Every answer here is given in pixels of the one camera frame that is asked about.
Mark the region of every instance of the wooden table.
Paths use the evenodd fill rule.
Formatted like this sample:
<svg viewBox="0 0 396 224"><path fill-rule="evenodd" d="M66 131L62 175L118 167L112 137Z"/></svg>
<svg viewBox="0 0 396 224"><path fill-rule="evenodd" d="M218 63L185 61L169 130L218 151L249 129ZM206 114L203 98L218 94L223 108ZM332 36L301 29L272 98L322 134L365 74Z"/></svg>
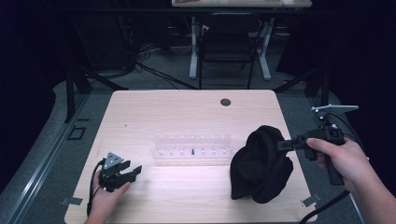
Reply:
<svg viewBox="0 0 396 224"><path fill-rule="evenodd" d="M222 99L231 104L224 106ZM313 211L301 200L310 196L294 151L294 170L279 196L266 204L250 198L231 199L229 158L154 159L158 135L228 134L233 153L261 125L277 127L290 139L273 91L116 91L109 102L91 153L70 204L66 223L86 219L93 168L108 152L131 160L129 172L142 173L121 199L109 222L116 223L244 223L296 222Z"/></svg>
<svg viewBox="0 0 396 224"><path fill-rule="evenodd" d="M173 7L220 7L220 8L236 8L243 7L247 11L249 8L304 8L311 7L312 2L310 0L197 0L197 1L187 1L183 3L178 3L176 0L172 0ZM268 68L268 63L265 59L265 53L268 48L268 43L271 38L271 33L274 27L274 19L266 21L264 24L264 29L262 31L262 36L264 40L262 41L262 48L258 50L260 66L262 69L262 76L264 80L271 80L270 70ZM196 37L197 26L195 18L191 18L191 65L190 65L190 78L196 78L196 70L198 63L198 54L196 47Z"/></svg>

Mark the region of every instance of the black cloth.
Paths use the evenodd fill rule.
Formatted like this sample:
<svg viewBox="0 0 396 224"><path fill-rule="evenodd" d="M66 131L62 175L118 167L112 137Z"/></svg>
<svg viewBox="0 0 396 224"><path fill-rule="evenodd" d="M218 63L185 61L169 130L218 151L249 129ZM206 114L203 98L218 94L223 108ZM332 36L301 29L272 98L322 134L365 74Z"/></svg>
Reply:
<svg viewBox="0 0 396 224"><path fill-rule="evenodd" d="M277 151L284 141L279 129L261 126L233 156L230 175L233 200L251 195L256 203L268 203L285 188L293 171L287 152Z"/></svg>

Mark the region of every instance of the chair leg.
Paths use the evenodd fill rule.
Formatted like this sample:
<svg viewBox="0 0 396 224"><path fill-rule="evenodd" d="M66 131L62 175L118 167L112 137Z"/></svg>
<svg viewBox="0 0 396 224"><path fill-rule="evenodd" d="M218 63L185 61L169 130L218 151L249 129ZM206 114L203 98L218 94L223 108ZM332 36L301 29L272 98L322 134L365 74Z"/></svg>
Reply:
<svg viewBox="0 0 396 224"><path fill-rule="evenodd" d="M255 59L253 59L250 64L250 71L248 73L248 81L247 81L247 90L250 90L251 77L253 76L254 60Z"/></svg>
<svg viewBox="0 0 396 224"><path fill-rule="evenodd" d="M202 89L202 60L198 57L198 89Z"/></svg>

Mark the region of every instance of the cord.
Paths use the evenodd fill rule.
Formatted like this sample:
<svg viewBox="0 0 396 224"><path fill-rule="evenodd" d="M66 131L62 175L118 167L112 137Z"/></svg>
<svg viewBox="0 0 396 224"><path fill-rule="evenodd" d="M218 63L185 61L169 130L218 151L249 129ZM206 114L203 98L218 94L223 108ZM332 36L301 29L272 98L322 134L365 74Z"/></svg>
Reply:
<svg viewBox="0 0 396 224"><path fill-rule="evenodd" d="M146 65L144 65L142 63L136 63L136 64L139 65L142 69L150 72L152 75L163 78L165 81L167 81L169 84L171 84L177 90L178 90L178 88L173 83L171 83L170 81L176 82L176 83L181 84L183 86L186 86L186 87L188 87L190 89L197 90L196 87L194 87L194 86L192 86L192 85L190 85L190 84L188 84L186 82L180 81L180 80L178 80L178 79L176 79L176 78L174 78L174 77L172 77L170 75L167 75L167 74L165 74L163 72L160 72L160 71L157 71L157 70L155 70L153 68L147 67Z"/></svg>
<svg viewBox="0 0 396 224"><path fill-rule="evenodd" d="M328 203L325 203L323 206L321 206L320 208L318 208L317 210L309 213L308 215L306 215L301 221L300 224L304 224L306 223L307 220L309 220L309 218L313 217L314 215L323 212L324 210L328 209L329 207L335 205L336 203L340 202L341 200L343 200L347 195L349 194L349 191L344 190L341 194L339 194L338 196L336 196L335 198L333 198L331 201L329 201Z"/></svg>
<svg viewBox="0 0 396 224"><path fill-rule="evenodd" d="M189 23L187 22L187 20L186 20L185 17L183 17L183 20L184 20L184 22L186 23L187 27L189 28L189 31L190 31L190 34L191 34L191 28L190 28L190 26L189 26ZM189 48L188 48L187 50L183 51L183 52L177 52L177 51L175 50L175 48L177 48L177 47L171 46L171 50L172 50L174 53L176 53L176 54L185 54L185 53L187 53L187 52L190 51L190 49L192 48L192 44L190 44Z"/></svg>
<svg viewBox="0 0 396 224"><path fill-rule="evenodd" d="M95 179L96 170L98 169L98 167L99 167L100 165L103 166L103 164L105 164L105 161L106 161L106 159L102 159L101 161L99 161L99 162L96 164L96 166L95 166L95 168L93 169L93 172L92 172L91 184L90 184L90 199L88 200L88 204L87 204L87 217L90 215L90 212L91 212L91 209L92 209L92 199L93 199L93 196L95 196L96 192L102 187L102 186L99 186L99 188L95 191L95 193L92 194L93 180Z"/></svg>

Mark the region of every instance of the hand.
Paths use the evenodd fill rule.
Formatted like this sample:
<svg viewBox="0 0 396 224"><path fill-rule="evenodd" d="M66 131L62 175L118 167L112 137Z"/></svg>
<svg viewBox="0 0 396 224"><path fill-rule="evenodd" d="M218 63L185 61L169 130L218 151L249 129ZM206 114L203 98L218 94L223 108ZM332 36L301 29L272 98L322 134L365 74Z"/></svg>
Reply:
<svg viewBox="0 0 396 224"><path fill-rule="evenodd" d="M354 185L359 184L367 175L375 175L375 172L361 147L348 138L345 138L345 141L343 145L336 146L324 140L308 138L306 143L332 158L335 169L344 178L346 189L353 191Z"/></svg>
<svg viewBox="0 0 396 224"><path fill-rule="evenodd" d="M130 182L126 182L113 192L105 191L100 188L99 174L100 171L96 172L93 180L92 192L95 193L96 190L97 192L93 196L91 213L85 223L105 223L116 208L120 197L131 186Z"/></svg>

